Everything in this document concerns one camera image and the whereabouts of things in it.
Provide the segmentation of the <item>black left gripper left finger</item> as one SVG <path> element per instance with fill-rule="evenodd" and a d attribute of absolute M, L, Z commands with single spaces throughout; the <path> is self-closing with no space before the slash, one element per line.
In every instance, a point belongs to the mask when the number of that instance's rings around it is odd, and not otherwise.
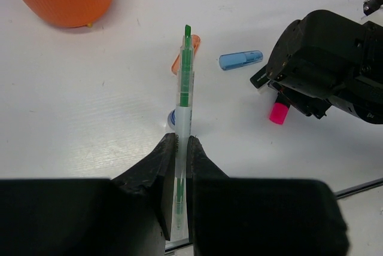
<path fill-rule="evenodd" d="M 3 179 L 2 255 L 163 255 L 175 136 L 114 179 Z"/>

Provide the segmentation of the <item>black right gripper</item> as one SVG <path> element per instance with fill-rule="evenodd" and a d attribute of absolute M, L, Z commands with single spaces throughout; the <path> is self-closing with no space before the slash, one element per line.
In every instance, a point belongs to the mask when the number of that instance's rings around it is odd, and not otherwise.
<path fill-rule="evenodd" d="M 282 33 L 266 76 L 299 111 L 322 118 L 330 97 L 361 64 L 367 36 L 367 28 L 357 22 L 328 10 L 313 11 Z"/>

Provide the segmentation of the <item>green clear pen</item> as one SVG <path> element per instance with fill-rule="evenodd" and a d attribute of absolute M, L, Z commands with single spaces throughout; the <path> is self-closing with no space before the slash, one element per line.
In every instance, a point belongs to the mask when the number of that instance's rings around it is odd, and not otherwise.
<path fill-rule="evenodd" d="M 182 44 L 184 48 L 193 49 L 191 35 L 191 27 L 185 25 Z M 180 65 L 180 70 L 177 73 L 178 90 L 175 107 L 175 187 L 171 241 L 187 238 L 186 163 L 187 147 L 192 125 L 193 62 L 193 52 L 191 51 L 190 60 L 186 60 Z"/>

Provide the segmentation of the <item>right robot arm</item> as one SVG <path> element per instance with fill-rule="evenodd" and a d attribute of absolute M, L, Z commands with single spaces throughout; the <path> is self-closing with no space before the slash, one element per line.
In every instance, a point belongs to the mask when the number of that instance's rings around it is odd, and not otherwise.
<path fill-rule="evenodd" d="M 334 106 L 382 124 L 382 26 L 313 11 L 281 34 L 266 76 L 269 87 L 308 117 L 321 119 Z"/>

